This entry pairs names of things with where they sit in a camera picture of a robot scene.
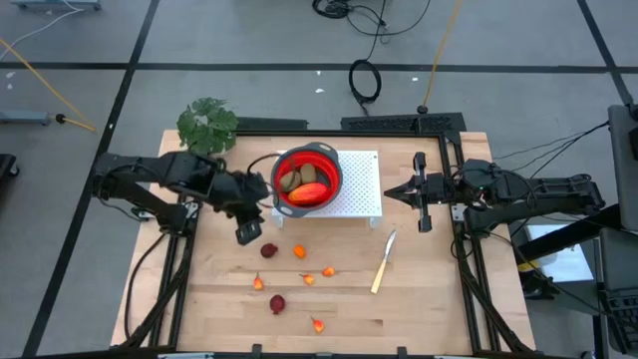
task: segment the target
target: leafy plant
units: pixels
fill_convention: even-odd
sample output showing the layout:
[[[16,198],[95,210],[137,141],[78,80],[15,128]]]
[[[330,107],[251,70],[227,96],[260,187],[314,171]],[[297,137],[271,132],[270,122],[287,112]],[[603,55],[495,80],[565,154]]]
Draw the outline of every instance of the leafy plant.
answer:
[[[235,146],[237,116],[223,107],[226,102],[202,98],[186,106],[179,115],[177,130],[181,145],[196,155],[208,156]]]

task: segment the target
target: wooden table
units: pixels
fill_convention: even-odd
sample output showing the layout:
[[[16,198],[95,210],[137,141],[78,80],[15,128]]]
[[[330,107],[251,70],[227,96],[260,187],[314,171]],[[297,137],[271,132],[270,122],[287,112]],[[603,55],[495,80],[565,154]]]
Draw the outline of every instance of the wooden table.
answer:
[[[329,143],[337,150],[378,151],[382,189],[403,183],[414,173],[412,159],[417,151],[426,153],[429,173],[442,171],[438,141],[433,139],[240,137],[224,157],[231,171],[245,171],[263,154],[311,141]],[[463,133],[462,141],[466,159],[490,160],[485,134]],[[178,149],[176,131],[164,132],[159,153]],[[273,164],[274,160],[263,161],[257,170],[269,178]],[[154,185],[152,192],[176,200],[175,194]],[[264,352],[393,354],[398,346],[406,346],[410,354],[472,354],[458,265],[450,255],[449,210],[444,205],[431,205],[429,210],[433,230],[428,233],[417,231],[417,210],[387,197],[383,198],[383,221],[376,229],[370,229],[366,219],[324,218],[289,219],[279,229],[265,211],[263,234],[240,246],[234,219],[205,206],[195,238],[177,349],[249,352],[252,344],[261,343]],[[394,228],[398,234],[390,263],[379,293],[373,295],[370,286]],[[507,236],[504,225],[496,231]],[[131,268],[158,236],[154,222],[142,224]],[[279,252],[265,259],[259,249],[268,242],[275,243]],[[146,259],[136,278],[132,330],[157,298],[166,244],[167,240]],[[306,259],[293,255],[296,244],[306,247]],[[490,237],[482,240],[482,248],[494,306],[522,342],[533,348],[511,247]],[[336,268],[337,275],[321,275],[328,265]],[[260,292],[252,288],[257,272],[265,283]],[[305,285],[300,273],[314,274],[316,283]],[[281,294],[287,302],[279,315],[273,315],[268,306],[274,294]],[[482,348],[488,348],[484,317],[475,304]],[[123,308],[124,297],[114,344],[125,339]],[[314,332],[310,316],[324,321],[323,333]],[[167,338],[171,317],[170,304],[160,343]]]

